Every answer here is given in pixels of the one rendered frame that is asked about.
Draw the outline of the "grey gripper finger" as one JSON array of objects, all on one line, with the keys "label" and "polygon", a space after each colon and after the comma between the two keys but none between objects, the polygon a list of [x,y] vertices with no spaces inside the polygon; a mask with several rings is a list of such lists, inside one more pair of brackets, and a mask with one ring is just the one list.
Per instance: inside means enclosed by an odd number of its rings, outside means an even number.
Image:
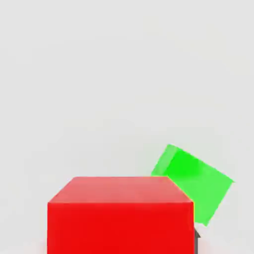
[{"label": "grey gripper finger", "polygon": [[201,238],[198,231],[194,230],[194,254],[198,254],[198,239]]}]

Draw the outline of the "small red cube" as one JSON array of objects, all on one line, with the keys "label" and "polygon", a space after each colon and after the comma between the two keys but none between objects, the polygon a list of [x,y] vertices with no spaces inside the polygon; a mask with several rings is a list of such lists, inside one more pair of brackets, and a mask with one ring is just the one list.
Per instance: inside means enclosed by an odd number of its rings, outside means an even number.
[{"label": "small red cube", "polygon": [[194,254],[193,202],[167,177],[75,177],[48,202],[47,254]]}]

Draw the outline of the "small green cube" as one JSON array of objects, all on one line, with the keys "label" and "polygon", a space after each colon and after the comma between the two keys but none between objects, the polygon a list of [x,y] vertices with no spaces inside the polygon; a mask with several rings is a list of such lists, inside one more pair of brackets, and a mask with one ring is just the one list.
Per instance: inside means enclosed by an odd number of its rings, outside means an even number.
[{"label": "small green cube", "polygon": [[207,226],[234,182],[181,148],[168,144],[152,176],[170,178],[193,202],[195,223]]}]

